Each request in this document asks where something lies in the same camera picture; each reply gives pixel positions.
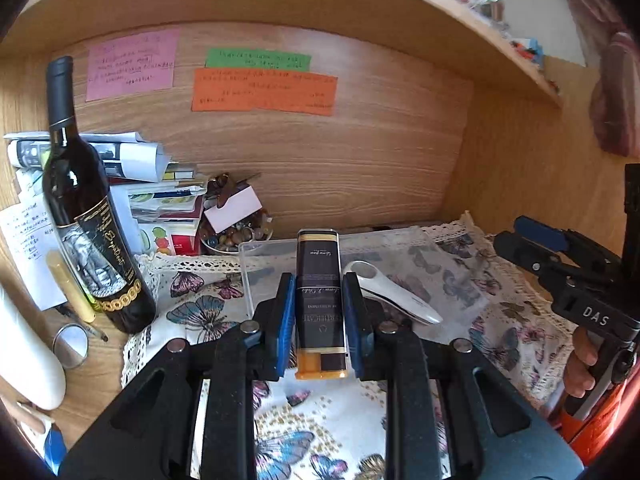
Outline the person's right hand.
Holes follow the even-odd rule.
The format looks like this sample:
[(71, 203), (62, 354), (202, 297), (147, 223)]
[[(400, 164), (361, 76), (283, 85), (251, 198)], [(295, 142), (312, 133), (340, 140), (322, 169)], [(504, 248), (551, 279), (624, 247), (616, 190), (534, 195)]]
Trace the person's right hand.
[(563, 382), (566, 393), (580, 399), (596, 385), (589, 369), (598, 362), (598, 349), (585, 327), (574, 330), (573, 344), (574, 350), (566, 362)]

